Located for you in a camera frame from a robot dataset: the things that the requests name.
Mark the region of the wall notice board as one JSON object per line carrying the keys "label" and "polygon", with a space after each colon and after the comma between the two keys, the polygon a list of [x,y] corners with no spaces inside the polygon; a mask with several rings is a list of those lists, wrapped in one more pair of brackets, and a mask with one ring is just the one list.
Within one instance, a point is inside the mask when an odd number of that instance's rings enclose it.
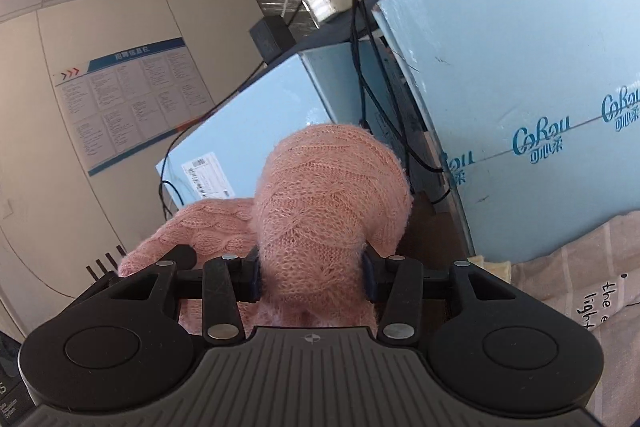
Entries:
{"label": "wall notice board", "polygon": [[165,140],[214,106],[181,38],[63,69],[52,84],[88,176]]}

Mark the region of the light blue foam board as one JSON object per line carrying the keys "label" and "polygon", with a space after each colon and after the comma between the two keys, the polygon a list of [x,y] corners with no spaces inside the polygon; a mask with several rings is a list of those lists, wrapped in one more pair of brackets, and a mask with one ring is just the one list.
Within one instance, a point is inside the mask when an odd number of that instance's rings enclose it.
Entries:
{"label": "light blue foam board", "polygon": [[475,254],[522,262],[639,206],[639,0],[380,0]]}

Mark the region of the black power adapter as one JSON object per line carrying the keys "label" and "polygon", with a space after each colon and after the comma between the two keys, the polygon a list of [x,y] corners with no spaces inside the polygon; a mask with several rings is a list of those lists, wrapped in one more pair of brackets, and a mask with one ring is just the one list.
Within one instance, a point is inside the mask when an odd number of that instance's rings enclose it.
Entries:
{"label": "black power adapter", "polygon": [[281,15],[266,15],[258,20],[250,28],[250,36],[267,65],[296,45],[292,31]]}

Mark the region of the pink knitted sweater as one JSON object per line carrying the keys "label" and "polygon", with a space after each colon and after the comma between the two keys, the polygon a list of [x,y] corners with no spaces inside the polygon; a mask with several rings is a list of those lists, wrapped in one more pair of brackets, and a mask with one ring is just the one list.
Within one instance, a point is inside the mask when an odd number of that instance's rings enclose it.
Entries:
{"label": "pink knitted sweater", "polygon": [[315,124],[277,144],[250,198],[202,199],[180,209],[118,268],[129,277],[177,245],[198,265],[256,248],[258,303],[239,303],[244,329],[378,328],[364,292],[361,255],[395,254],[412,198],[390,148],[350,124]]}

